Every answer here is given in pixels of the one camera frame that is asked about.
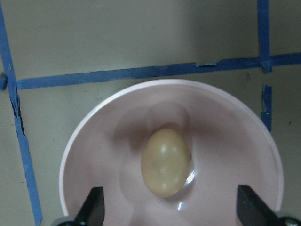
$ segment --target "yellow egg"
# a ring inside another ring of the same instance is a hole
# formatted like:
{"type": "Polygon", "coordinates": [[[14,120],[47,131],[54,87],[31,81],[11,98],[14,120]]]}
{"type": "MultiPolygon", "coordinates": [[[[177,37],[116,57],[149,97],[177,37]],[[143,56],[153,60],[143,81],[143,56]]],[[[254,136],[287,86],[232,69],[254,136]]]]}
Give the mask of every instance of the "yellow egg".
{"type": "Polygon", "coordinates": [[[173,129],[154,133],[141,156],[141,173],[148,189],[160,197],[177,193],[184,185],[191,160],[185,140],[173,129]]]}

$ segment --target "black object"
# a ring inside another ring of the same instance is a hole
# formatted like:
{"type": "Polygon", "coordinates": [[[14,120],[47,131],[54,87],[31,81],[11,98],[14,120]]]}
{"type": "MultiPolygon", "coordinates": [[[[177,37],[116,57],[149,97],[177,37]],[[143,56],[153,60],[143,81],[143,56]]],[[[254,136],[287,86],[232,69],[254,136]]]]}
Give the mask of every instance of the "black object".
{"type": "Polygon", "coordinates": [[[249,185],[238,185],[236,213],[243,226],[301,226],[297,219],[278,218],[249,185]]]}
{"type": "Polygon", "coordinates": [[[94,187],[91,189],[75,220],[60,223],[58,226],[102,226],[103,221],[103,187],[94,187]]]}

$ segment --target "pink bowl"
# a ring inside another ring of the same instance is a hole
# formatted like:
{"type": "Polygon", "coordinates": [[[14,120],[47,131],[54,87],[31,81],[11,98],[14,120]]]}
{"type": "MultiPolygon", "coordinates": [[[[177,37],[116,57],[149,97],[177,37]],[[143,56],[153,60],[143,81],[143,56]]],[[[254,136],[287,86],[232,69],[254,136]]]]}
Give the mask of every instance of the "pink bowl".
{"type": "Polygon", "coordinates": [[[174,79],[131,86],[96,106],[71,136],[59,176],[65,215],[103,186],[104,226],[240,225],[238,184],[279,210],[283,171],[270,133],[228,93],[174,79]],[[160,128],[177,130],[192,153],[185,186],[169,198],[153,195],[140,171],[144,145],[160,128]]]}

